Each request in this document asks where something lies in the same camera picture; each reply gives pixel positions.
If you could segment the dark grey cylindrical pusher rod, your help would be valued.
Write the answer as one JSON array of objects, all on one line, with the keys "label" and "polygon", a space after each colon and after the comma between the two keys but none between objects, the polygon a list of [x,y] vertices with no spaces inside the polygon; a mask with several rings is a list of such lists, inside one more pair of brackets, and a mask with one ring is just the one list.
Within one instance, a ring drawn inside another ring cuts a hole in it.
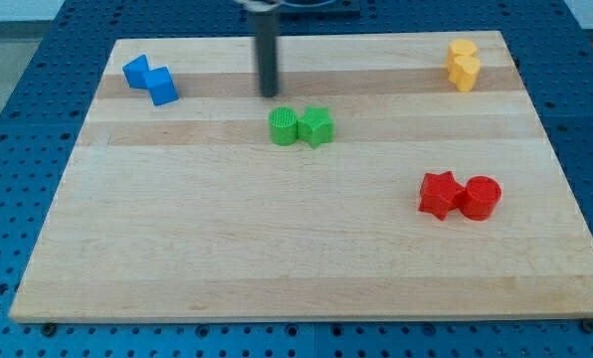
[{"label": "dark grey cylindrical pusher rod", "polygon": [[250,11],[249,16],[254,31],[260,94],[264,97],[273,97],[279,92],[279,13],[277,10]]}]

